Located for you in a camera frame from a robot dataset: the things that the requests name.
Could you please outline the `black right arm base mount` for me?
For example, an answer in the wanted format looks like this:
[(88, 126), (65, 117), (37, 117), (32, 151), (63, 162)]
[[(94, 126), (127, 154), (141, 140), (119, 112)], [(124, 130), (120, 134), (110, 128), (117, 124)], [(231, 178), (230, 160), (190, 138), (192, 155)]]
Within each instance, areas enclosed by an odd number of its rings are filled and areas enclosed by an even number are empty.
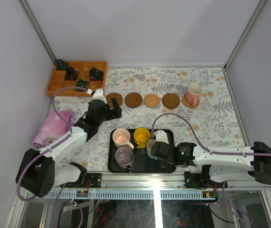
[(205, 190), (207, 188), (228, 188), (228, 184), (224, 184), (224, 182), (215, 182), (211, 180), (209, 175), (211, 169), (211, 165), (203, 165), (202, 170), (200, 173), (194, 173), (190, 171), (184, 172), (185, 177), (185, 186), (186, 188), (193, 188), (198, 190)]

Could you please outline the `brown wooden coaster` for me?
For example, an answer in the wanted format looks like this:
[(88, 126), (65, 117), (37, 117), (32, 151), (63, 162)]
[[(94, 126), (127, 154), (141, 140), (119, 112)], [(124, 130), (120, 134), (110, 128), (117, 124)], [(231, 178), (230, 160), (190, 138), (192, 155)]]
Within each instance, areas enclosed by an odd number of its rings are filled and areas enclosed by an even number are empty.
[(118, 106), (122, 105), (123, 103), (122, 95), (119, 93), (110, 93), (106, 96), (106, 100), (110, 108), (114, 108), (113, 103), (112, 103), (112, 98), (116, 99)]
[(167, 93), (162, 97), (162, 104), (168, 109), (174, 109), (179, 106), (180, 98), (174, 93)]
[(142, 104), (142, 96), (139, 93), (129, 93), (125, 97), (125, 104), (130, 108), (137, 108)]

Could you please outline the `light pink mug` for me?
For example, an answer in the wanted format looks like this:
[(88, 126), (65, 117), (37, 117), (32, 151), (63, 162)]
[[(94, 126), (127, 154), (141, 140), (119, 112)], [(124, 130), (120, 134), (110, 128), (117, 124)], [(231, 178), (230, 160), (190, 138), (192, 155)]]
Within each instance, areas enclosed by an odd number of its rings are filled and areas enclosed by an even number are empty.
[(112, 140), (117, 148), (128, 147), (133, 150), (134, 145), (131, 143), (131, 135), (127, 129), (116, 129), (112, 134)]

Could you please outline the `aluminium front frame rail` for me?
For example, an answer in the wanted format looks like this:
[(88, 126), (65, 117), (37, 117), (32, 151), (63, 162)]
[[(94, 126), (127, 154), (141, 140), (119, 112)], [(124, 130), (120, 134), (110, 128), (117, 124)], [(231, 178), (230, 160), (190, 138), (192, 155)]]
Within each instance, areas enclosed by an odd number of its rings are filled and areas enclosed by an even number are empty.
[[(152, 187), (158, 187), (163, 190), (183, 189), (186, 188), (184, 172), (174, 172), (171, 174), (132, 174), (132, 173), (110, 173), (101, 172), (102, 182), (100, 189), (117, 189), (117, 190), (148, 190)], [(34, 195), (42, 198), (47, 195), (54, 187), (66, 184), (67, 188), (81, 189), (77, 186), (79, 178), (75, 181), (67, 179), (68, 176), (63, 175), (55, 178), (53, 175), (46, 177), (23, 177), (20, 184), (21, 187), (32, 192)], [(271, 190), (271, 185), (260, 184), (249, 180), (232, 180), (227, 182), (228, 189), (235, 190)]]

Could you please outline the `pink mug cream inside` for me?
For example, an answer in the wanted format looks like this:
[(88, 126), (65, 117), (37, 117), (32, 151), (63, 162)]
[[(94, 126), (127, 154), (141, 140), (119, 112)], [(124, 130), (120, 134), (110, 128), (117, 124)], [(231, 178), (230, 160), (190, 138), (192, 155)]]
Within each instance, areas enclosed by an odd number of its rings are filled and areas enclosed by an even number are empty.
[(190, 84), (187, 87), (186, 101), (191, 105), (195, 105), (202, 94), (202, 87), (198, 84)]

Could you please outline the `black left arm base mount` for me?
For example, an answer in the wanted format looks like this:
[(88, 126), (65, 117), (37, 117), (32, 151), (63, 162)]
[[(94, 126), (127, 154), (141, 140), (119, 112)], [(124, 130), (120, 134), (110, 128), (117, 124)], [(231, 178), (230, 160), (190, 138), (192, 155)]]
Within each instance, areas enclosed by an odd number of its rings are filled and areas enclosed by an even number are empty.
[(85, 173), (81, 174), (77, 186), (79, 188), (97, 189), (101, 187), (102, 174), (101, 173)]

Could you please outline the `mauve mug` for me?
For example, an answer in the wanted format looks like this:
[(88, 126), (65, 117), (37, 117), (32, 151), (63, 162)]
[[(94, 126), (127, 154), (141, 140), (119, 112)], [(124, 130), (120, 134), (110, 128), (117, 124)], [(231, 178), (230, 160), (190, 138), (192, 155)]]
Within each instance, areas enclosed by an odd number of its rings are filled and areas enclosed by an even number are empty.
[(117, 164), (124, 169), (127, 169), (128, 173), (132, 173), (131, 166), (133, 165), (133, 152), (128, 147), (118, 148), (115, 152), (115, 160)]

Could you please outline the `yellow glass cup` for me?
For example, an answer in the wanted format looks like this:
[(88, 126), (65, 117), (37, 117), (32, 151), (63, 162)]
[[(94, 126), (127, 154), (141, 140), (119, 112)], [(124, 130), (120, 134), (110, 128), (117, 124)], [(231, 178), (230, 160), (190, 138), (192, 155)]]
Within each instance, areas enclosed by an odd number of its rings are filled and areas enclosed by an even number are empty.
[(133, 139), (138, 149), (146, 148), (150, 138), (151, 133), (150, 130), (147, 128), (140, 127), (134, 131)]

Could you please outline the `blue mug cream inside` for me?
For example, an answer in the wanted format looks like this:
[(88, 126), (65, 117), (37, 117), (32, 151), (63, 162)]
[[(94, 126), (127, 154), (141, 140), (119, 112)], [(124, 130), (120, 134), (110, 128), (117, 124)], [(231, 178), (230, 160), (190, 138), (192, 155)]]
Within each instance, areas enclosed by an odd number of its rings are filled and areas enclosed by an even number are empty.
[(148, 155), (149, 158), (158, 160), (157, 157), (151, 155), (151, 149), (152, 149), (152, 146), (153, 146), (153, 144), (154, 144), (155, 142), (156, 142), (155, 139), (150, 139), (150, 140), (148, 141), (147, 147), (146, 147), (146, 153), (147, 153), (147, 155)]

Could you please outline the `black serving tray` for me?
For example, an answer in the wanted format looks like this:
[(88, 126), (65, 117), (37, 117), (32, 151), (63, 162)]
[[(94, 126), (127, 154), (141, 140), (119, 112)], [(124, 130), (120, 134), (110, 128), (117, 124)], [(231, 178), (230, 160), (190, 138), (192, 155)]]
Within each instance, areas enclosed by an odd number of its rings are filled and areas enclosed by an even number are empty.
[[(128, 173), (128, 170), (120, 167), (115, 160), (115, 152), (118, 148), (115, 146), (112, 139), (114, 131), (115, 129), (112, 130), (110, 135), (107, 167), (112, 173)], [(165, 167), (161, 167), (159, 161), (152, 159), (147, 155), (146, 149), (135, 149), (133, 155), (133, 165), (131, 166), (132, 173), (173, 173), (176, 170), (174, 165), (168, 163)]]

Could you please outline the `dark rolled fabric bundle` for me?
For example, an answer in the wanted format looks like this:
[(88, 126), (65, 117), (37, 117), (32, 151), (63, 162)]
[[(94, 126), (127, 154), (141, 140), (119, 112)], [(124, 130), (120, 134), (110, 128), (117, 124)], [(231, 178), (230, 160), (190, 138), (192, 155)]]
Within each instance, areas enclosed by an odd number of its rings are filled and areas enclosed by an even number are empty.
[(73, 67), (69, 66), (66, 69), (65, 80), (67, 81), (75, 81), (78, 77), (78, 71), (76, 71)]
[(104, 72), (95, 67), (91, 68), (89, 71), (90, 80), (92, 81), (102, 81), (104, 77)]
[(55, 64), (56, 64), (56, 70), (58, 71), (66, 70), (68, 67), (68, 64), (61, 59), (56, 59)]

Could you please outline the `purple patterned cloth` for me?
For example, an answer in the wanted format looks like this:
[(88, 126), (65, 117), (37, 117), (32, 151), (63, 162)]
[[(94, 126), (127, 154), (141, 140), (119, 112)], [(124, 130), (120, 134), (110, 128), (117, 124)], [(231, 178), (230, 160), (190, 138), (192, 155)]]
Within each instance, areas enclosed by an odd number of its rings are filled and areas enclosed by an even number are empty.
[(52, 110), (41, 125), (32, 144), (38, 148), (48, 146), (69, 131), (68, 126)]

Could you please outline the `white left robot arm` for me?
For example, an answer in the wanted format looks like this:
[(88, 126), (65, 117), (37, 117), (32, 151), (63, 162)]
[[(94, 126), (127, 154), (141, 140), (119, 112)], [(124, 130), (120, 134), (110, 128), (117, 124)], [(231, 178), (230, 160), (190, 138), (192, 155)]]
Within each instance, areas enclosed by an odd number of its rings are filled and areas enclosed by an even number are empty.
[(71, 130), (50, 145), (40, 150), (29, 149), (25, 152), (16, 176), (17, 194), (21, 196), (23, 187), (35, 197), (46, 196), (54, 186), (83, 187), (88, 183), (87, 170), (84, 166), (71, 162), (62, 167), (56, 163), (67, 156), (72, 150), (88, 142), (98, 133), (104, 121), (121, 118), (121, 108), (115, 98), (111, 99), (113, 108), (102, 100), (92, 100), (88, 110), (72, 126)]

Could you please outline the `orange wooden divided tray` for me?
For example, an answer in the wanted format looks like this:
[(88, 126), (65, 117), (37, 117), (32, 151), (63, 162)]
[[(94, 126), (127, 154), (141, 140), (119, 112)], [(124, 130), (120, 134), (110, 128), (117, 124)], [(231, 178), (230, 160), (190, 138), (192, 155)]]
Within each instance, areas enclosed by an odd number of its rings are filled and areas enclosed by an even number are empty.
[[(52, 97), (59, 89), (74, 87), (82, 80), (87, 82), (87, 88), (91, 90), (104, 88), (107, 77), (108, 64), (105, 61), (66, 61), (69, 67), (76, 71), (76, 76), (66, 77), (65, 70), (54, 69), (51, 80), (47, 88), (47, 94)], [(92, 80), (90, 70), (96, 68), (103, 72), (102, 80)]]

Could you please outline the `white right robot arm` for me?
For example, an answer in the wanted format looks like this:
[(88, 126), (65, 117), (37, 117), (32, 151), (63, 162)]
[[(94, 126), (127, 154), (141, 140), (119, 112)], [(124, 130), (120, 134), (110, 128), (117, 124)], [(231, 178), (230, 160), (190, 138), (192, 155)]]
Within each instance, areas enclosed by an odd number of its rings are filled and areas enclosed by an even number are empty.
[(151, 155), (176, 167), (209, 166), (209, 171), (200, 175), (200, 183), (211, 187), (216, 182), (245, 181), (271, 185), (271, 148), (263, 142), (243, 148), (203, 148), (192, 142), (178, 146), (155, 142)]

